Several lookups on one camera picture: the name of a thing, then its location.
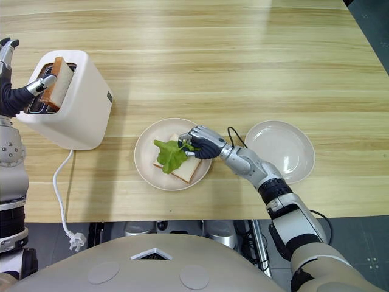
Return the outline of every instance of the bread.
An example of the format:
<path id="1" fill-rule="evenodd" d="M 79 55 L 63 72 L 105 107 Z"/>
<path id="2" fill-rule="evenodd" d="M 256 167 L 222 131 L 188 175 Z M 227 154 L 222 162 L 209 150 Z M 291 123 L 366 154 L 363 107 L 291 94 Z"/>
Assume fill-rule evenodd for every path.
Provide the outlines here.
<path id="1" fill-rule="evenodd" d="M 172 137 L 170 137 L 169 141 L 170 140 L 178 141 L 178 135 L 173 134 Z M 186 161 L 184 161 L 181 164 L 181 166 L 178 169 L 173 170 L 171 174 L 177 176 L 178 178 L 182 179 L 188 184 L 190 183 L 190 180 L 192 179 L 192 176 L 195 173 L 200 162 L 201 162 L 200 159 L 190 156 Z M 162 168 L 163 166 L 156 160 L 154 161 L 153 164 L 159 168 Z"/>
<path id="2" fill-rule="evenodd" d="M 55 58 L 51 74 L 56 75 L 57 80 L 52 87 L 43 93 L 41 102 L 58 111 L 65 98 L 67 88 L 72 81 L 73 71 L 63 58 L 57 57 Z"/>

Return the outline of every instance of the white power cord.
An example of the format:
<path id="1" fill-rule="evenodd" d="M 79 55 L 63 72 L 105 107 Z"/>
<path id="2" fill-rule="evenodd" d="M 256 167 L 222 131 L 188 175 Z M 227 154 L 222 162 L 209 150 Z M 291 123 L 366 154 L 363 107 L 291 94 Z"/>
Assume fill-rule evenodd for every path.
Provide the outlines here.
<path id="1" fill-rule="evenodd" d="M 58 190 L 58 185 L 57 185 L 57 178 L 58 174 L 62 170 L 62 168 L 65 166 L 65 164 L 69 161 L 69 159 L 73 156 L 74 150 L 71 150 L 67 158 L 62 162 L 62 164 L 58 167 L 58 169 L 54 173 L 53 177 L 53 185 L 54 185 L 54 191 L 57 196 L 58 202 L 60 204 L 60 209 L 61 209 L 61 219 L 62 219 L 62 227 L 63 230 L 65 230 L 66 235 L 70 238 L 70 250 L 72 250 L 75 247 L 75 251 L 79 251 L 82 246 L 85 245 L 86 243 L 86 237 L 82 233 L 76 233 L 74 234 L 70 230 L 68 230 L 66 226 L 66 218 L 65 218 L 65 209 L 63 207 L 63 202 L 62 202 L 62 197 L 60 194 L 60 191 Z"/>

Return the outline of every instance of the white plate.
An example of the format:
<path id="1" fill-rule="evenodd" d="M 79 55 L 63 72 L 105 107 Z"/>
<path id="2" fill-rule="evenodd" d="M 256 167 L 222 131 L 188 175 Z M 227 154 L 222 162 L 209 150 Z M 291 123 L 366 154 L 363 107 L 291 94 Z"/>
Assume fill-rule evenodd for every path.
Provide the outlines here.
<path id="1" fill-rule="evenodd" d="M 146 182 L 161 190 L 184 190 L 198 183 L 207 174 L 212 163 L 211 159 L 200 162 L 189 184 L 153 166 L 159 154 L 159 148 L 153 143 L 155 139 L 167 141 L 172 134 L 180 135 L 196 125 L 190 120 L 165 119 L 152 124 L 139 136 L 135 145 L 134 160 L 136 169 Z"/>
<path id="2" fill-rule="evenodd" d="M 315 151 L 308 137 L 297 127 L 277 120 L 250 129 L 244 140 L 260 158 L 273 163 L 287 183 L 305 179 L 315 165 Z"/>

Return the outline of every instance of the lettuce leaf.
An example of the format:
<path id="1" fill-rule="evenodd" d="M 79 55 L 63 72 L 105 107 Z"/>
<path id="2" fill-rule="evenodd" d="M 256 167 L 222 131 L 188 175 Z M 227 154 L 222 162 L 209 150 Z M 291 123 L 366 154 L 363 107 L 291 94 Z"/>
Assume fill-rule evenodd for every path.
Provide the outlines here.
<path id="1" fill-rule="evenodd" d="M 178 169 L 188 159 L 183 148 L 191 151 L 195 150 L 192 145 L 186 142 L 183 142 L 182 146 L 178 147 L 177 141 L 162 142 L 154 140 L 154 145 L 159 147 L 160 152 L 157 161 L 163 165 L 162 171 L 164 173 L 171 173 L 173 170 Z"/>

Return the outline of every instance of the floor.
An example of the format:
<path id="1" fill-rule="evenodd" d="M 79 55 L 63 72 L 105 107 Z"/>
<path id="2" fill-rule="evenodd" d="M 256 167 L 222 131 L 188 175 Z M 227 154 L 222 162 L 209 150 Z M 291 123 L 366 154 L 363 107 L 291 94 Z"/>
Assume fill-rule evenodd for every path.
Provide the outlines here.
<path id="1" fill-rule="evenodd" d="M 334 225 L 333 247 L 340 251 L 366 280 L 389 291 L 389 216 L 332 218 L 331 222 Z M 275 249 L 267 229 L 269 223 L 270 220 L 260 220 L 262 232 L 268 241 L 267 251 L 272 277 L 286 291 L 290 291 L 289 281 L 292 274 L 289 262 Z M 320 220 L 320 223 L 325 231 L 329 232 L 326 222 Z M 75 254 L 69 250 L 69 240 L 61 224 L 27 223 L 27 227 L 30 230 L 28 246 L 37 250 L 40 269 Z M 68 227 L 73 232 L 86 235 L 89 224 L 71 223 Z M 112 236 L 119 237 L 120 232 L 113 230 Z"/>
<path id="2" fill-rule="evenodd" d="M 349 10 L 358 22 L 372 48 L 389 73 L 389 1 L 347 1 Z M 371 283 L 389 291 L 389 216 L 332 218 L 334 225 L 333 247 Z M 290 291 L 292 277 L 289 262 L 282 259 L 272 243 L 267 226 L 269 220 L 261 220 L 261 227 L 269 246 L 270 268 L 274 280 Z M 40 269 L 74 254 L 69 241 L 56 223 L 29 223 L 29 247 L 38 252 Z M 88 233 L 89 224 L 69 224 L 74 232 Z"/>

